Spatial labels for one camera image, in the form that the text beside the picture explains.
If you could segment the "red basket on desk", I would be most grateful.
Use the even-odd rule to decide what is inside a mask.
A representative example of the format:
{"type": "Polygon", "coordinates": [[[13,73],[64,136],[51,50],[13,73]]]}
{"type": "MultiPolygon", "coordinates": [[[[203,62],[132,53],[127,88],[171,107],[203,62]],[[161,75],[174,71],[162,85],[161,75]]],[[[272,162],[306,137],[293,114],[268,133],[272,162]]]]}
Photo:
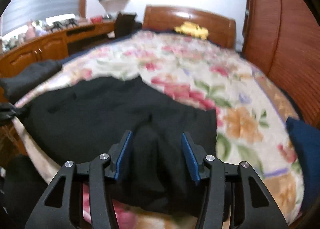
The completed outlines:
{"type": "Polygon", "coordinates": [[[95,16],[90,18],[90,22],[93,24],[98,24],[103,22],[103,17],[102,16],[95,16]]]}

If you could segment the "black button coat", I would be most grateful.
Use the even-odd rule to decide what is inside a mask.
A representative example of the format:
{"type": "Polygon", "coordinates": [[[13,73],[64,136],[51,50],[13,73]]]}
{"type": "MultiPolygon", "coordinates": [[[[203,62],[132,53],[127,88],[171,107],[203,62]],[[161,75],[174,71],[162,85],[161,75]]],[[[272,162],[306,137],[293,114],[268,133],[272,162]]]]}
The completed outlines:
{"type": "Polygon", "coordinates": [[[197,216],[204,189],[191,180],[182,134],[214,154],[217,110],[206,100],[193,106],[198,92],[174,95],[173,85],[164,88],[141,77],[81,80],[36,96],[17,108],[17,118],[36,148],[58,165],[92,161],[131,131],[127,171],[112,197],[151,212],[197,216]]]}

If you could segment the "wooden bed headboard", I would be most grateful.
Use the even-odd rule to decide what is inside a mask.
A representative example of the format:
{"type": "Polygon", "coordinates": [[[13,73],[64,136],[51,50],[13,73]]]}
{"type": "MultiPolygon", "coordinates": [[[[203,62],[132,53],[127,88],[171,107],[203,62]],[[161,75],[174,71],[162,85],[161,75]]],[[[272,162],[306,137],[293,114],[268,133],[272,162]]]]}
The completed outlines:
{"type": "Polygon", "coordinates": [[[234,49],[236,23],[234,19],[186,7],[153,6],[145,8],[143,28],[154,31],[173,30],[184,22],[208,29],[208,40],[224,48],[234,49]]]}

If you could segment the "dark blue pillow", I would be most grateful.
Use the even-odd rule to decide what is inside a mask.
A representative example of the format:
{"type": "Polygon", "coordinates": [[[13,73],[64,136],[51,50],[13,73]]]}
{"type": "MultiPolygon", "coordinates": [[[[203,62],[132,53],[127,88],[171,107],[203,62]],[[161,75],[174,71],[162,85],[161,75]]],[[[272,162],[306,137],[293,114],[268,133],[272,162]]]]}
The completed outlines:
{"type": "Polygon", "coordinates": [[[286,129],[303,172],[304,198],[301,210],[307,211],[319,197],[319,130],[288,117],[286,129]]]}

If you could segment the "floral bed blanket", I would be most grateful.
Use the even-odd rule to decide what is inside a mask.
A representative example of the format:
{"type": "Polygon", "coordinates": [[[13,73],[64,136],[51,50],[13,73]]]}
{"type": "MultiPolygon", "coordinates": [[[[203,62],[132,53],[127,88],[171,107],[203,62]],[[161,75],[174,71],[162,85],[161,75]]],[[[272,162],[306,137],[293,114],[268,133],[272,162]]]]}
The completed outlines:
{"type": "Polygon", "coordinates": [[[287,133],[288,117],[298,118],[284,93],[256,66],[234,50],[208,41],[141,30],[114,43],[97,46],[17,102],[82,80],[137,76],[172,99],[217,114],[217,155],[236,164],[249,161],[266,183],[288,223],[300,215],[303,173],[287,133]]]}

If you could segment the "brown louvered wardrobe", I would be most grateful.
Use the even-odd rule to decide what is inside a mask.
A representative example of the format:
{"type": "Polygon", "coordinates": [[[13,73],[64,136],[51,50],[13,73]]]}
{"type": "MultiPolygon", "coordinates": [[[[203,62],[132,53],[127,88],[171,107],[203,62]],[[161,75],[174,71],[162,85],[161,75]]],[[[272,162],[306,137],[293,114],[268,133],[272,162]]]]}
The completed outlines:
{"type": "Polygon", "coordinates": [[[242,52],[319,128],[319,24],[303,0],[248,0],[242,52]]]}

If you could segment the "dark wooden chair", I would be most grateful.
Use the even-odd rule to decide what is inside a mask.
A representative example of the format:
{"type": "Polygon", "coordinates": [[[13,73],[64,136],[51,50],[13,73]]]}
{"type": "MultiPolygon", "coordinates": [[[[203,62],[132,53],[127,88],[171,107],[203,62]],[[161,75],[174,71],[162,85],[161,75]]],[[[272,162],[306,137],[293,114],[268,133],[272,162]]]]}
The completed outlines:
{"type": "Polygon", "coordinates": [[[118,13],[114,30],[107,34],[108,39],[118,39],[141,30],[142,22],[136,21],[137,13],[118,13]]]}

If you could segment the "yellow plush toy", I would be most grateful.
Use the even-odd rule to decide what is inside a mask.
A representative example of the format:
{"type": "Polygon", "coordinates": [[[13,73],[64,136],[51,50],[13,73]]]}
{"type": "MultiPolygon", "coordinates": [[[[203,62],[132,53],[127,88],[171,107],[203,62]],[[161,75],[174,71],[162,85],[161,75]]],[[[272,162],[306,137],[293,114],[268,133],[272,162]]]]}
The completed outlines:
{"type": "Polygon", "coordinates": [[[174,31],[176,33],[189,35],[202,40],[206,40],[209,36],[209,31],[207,28],[201,27],[192,22],[184,22],[181,26],[175,27],[174,31]]]}

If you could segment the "black stand on desk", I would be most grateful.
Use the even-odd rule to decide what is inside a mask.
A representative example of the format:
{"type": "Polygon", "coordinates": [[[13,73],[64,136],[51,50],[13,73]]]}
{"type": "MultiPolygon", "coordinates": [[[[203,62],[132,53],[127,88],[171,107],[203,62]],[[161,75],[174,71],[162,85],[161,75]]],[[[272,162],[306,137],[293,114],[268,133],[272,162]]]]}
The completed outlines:
{"type": "Polygon", "coordinates": [[[77,27],[78,26],[78,22],[76,19],[74,18],[70,18],[70,19],[67,19],[65,20],[65,27],[68,28],[68,27],[77,27]]]}
{"type": "Polygon", "coordinates": [[[63,30],[63,25],[59,21],[55,21],[52,23],[52,26],[50,27],[50,31],[53,33],[55,30],[63,30]]]}

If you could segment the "wooden desk cabinet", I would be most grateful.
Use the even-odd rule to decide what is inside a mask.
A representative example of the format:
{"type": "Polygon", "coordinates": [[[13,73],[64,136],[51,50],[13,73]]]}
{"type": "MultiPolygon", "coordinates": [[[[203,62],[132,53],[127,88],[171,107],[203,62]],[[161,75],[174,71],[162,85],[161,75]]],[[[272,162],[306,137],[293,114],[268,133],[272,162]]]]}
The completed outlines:
{"type": "Polygon", "coordinates": [[[83,24],[34,38],[1,55],[1,78],[19,74],[27,66],[45,60],[62,60],[108,41],[114,21],[83,24]]]}

